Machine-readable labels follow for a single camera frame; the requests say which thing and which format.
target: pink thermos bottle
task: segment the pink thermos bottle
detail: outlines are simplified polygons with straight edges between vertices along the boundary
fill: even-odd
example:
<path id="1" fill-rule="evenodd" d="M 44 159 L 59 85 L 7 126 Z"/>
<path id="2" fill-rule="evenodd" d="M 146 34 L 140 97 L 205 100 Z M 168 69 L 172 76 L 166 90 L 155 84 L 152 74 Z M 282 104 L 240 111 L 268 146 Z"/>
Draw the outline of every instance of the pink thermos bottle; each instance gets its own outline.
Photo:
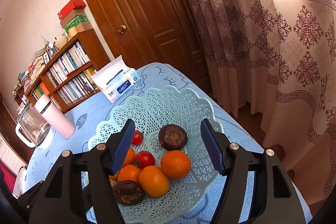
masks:
<path id="1" fill-rule="evenodd" d="M 53 101 L 43 94 L 37 100 L 35 106 L 42 117 L 64 138 L 68 139 L 75 132 L 75 125 L 73 125 L 65 115 L 58 109 Z"/>

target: fruit basket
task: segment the fruit basket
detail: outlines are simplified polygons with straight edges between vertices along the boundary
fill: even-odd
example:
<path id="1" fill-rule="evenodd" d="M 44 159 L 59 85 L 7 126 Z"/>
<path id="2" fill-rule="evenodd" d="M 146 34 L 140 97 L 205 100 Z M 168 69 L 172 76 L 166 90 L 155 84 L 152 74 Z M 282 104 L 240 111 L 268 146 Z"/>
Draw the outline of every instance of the fruit basket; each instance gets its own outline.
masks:
<path id="1" fill-rule="evenodd" d="M 138 205 L 119 205 L 125 222 L 165 223 L 193 209 L 218 175 L 200 135 L 200 123 L 204 118 L 209 119 L 216 131 L 224 133 L 222 124 L 215 119 L 210 101 L 200 98 L 192 89 L 179 92 L 171 85 L 161 90 L 147 89 L 143 97 L 130 96 L 123 105 L 111 110 L 110 119 L 100 122 L 96 135 L 89 139 L 89 150 L 98 143 L 105 143 L 111 134 L 119 132 L 129 118 L 134 120 L 135 128 L 144 134 L 143 143 L 132 148 L 136 153 L 143 150 L 151 152 L 157 166 L 160 166 L 161 158 L 167 152 L 159 144 L 160 128 L 168 123 L 184 128 L 188 143 L 182 151 L 191 160 L 191 171 L 183 179 L 171 179 L 169 191 L 163 196 L 154 198 L 146 195 Z"/>

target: metal screw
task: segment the metal screw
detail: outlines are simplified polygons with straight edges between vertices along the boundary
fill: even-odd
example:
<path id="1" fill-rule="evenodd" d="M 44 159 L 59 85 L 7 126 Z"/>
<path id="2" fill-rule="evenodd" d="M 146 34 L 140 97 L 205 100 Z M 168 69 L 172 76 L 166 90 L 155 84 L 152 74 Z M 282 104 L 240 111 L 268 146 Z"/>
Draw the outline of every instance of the metal screw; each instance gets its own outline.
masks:
<path id="1" fill-rule="evenodd" d="M 67 156 L 69 156 L 70 155 L 70 151 L 69 150 L 64 150 L 63 152 L 62 152 L 62 156 L 63 157 L 67 157 Z"/>
<path id="2" fill-rule="evenodd" d="M 98 150 L 104 150 L 105 148 L 106 148 L 106 144 L 104 143 L 100 143 L 99 145 L 97 145 Z"/>
<path id="3" fill-rule="evenodd" d="M 230 148 L 233 150 L 237 150 L 239 148 L 239 144 L 237 143 L 230 143 Z"/>
<path id="4" fill-rule="evenodd" d="M 273 151 L 272 149 L 267 149 L 267 150 L 266 150 L 266 154 L 267 154 L 268 156 L 274 156 L 274 151 Z"/>

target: table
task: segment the table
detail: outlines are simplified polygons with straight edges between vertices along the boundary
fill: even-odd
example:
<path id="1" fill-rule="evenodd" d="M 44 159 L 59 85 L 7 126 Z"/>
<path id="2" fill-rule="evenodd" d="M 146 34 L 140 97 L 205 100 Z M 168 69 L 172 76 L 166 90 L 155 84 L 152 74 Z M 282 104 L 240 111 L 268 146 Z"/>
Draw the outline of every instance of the table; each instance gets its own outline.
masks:
<path id="1" fill-rule="evenodd" d="M 60 134 L 56 133 L 47 149 L 35 149 L 27 168 L 24 184 L 25 191 L 46 178 L 62 151 L 66 149 L 71 150 L 73 153 L 88 151 L 87 143 L 89 138 L 95 135 L 99 122 L 110 118 L 110 111 L 113 107 L 123 104 L 124 100 L 129 96 L 142 96 L 146 89 L 152 87 L 161 89 L 165 85 L 173 85 L 178 90 L 184 88 L 194 89 L 200 97 L 205 97 L 211 101 L 215 117 L 218 121 L 222 122 L 224 131 L 231 142 L 236 142 L 249 151 L 263 152 L 261 146 L 229 114 L 180 71 L 168 64 L 152 63 L 138 69 L 137 72 L 140 76 L 140 81 L 114 104 L 110 103 L 102 92 L 99 92 L 66 114 L 66 117 L 76 125 L 75 133 L 68 140 L 65 140 Z M 224 182 L 225 177 L 218 176 L 210 185 L 202 201 L 193 210 L 175 218 L 169 223 L 209 223 L 221 196 Z M 249 172 L 247 185 L 240 222 L 248 218 L 253 193 L 252 172 Z M 300 198 L 306 222 L 309 222 L 312 218 L 309 207 L 296 187 L 295 189 Z M 96 222 L 93 208 L 88 211 L 87 218 L 90 221 Z"/>

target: white handle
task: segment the white handle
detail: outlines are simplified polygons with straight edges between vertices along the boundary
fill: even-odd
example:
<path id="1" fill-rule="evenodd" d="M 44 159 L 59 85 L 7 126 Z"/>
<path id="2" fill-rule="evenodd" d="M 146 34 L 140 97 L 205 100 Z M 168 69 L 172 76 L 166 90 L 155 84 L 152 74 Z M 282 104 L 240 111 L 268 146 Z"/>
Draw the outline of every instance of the white handle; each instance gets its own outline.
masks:
<path id="1" fill-rule="evenodd" d="M 18 123 L 15 127 L 15 132 L 16 132 L 16 135 L 20 138 L 21 141 L 23 141 L 25 143 L 26 146 L 28 147 L 31 147 L 31 148 L 34 148 L 35 147 L 35 144 L 31 141 L 28 141 L 22 134 L 21 132 L 19 131 L 19 129 L 22 129 L 21 125 Z"/>

